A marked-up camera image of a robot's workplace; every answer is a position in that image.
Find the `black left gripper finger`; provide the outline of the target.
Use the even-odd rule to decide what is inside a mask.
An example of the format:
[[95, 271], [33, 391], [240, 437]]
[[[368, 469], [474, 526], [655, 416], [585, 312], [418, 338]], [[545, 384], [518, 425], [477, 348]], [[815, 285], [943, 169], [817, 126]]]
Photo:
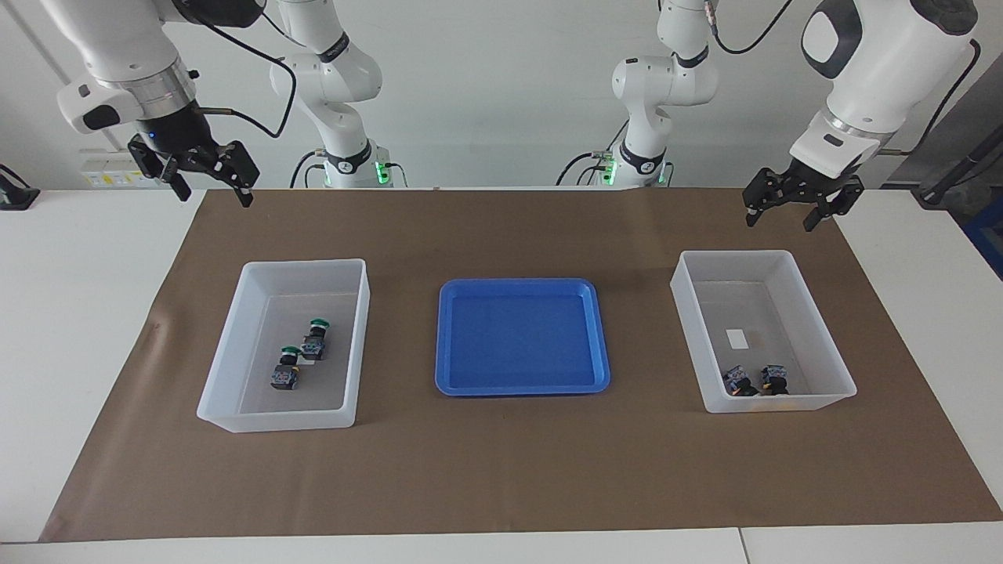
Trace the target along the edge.
[[837, 190], [834, 196], [821, 197], [817, 201], [817, 206], [805, 217], [803, 228], [810, 233], [824, 220], [834, 217], [834, 215], [849, 214], [863, 192], [863, 183], [846, 183]]
[[778, 174], [771, 168], [760, 168], [743, 189], [743, 204], [746, 208], [745, 221], [749, 228], [755, 227], [768, 208], [787, 203], [788, 176]]

